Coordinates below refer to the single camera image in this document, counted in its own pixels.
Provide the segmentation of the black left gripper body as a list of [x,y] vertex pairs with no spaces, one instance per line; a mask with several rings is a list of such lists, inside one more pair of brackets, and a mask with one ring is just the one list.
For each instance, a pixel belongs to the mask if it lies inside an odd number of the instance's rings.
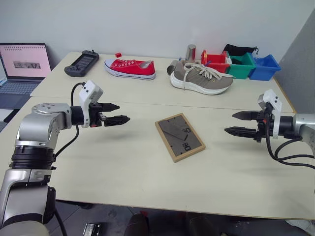
[[91,128],[102,126],[102,119],[99,113],[103,112],[103,103],[90,103],[89,104],[89,118]]

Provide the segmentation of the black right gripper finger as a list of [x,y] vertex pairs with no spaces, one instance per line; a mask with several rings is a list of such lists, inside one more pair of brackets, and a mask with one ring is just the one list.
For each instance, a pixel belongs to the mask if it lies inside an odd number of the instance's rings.
[[225,132],[232,136],[244,137],[244,138],[256,138],[257,131],[255,129],[249,129],[244,127],[233,126],[224,129]]
[[255,111],[240,111],[234,113],[232,117],[240,120],[256,120],[259,112]]

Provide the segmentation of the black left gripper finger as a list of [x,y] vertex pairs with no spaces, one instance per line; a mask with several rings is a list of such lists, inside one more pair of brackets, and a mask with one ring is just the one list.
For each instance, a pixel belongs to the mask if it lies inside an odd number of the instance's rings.
[[112,103],[102,103],[102,111],[103,112],[111,112],[119,109],[120,106],[112,104]]
[[130,118],[125,115],[105,117],[105,119],[103,120],[105,127],[123,125],[127,123],[128,121],[130,121]]

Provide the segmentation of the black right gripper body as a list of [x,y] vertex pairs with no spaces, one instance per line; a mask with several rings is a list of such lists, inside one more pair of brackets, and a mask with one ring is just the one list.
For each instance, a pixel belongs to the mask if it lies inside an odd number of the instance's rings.
[[265,108],[257,113],[257,132],[255,140],[260,143],[262,138],[269,137],[272,132],[270,131],[273,122],[272,105],[265,105]]

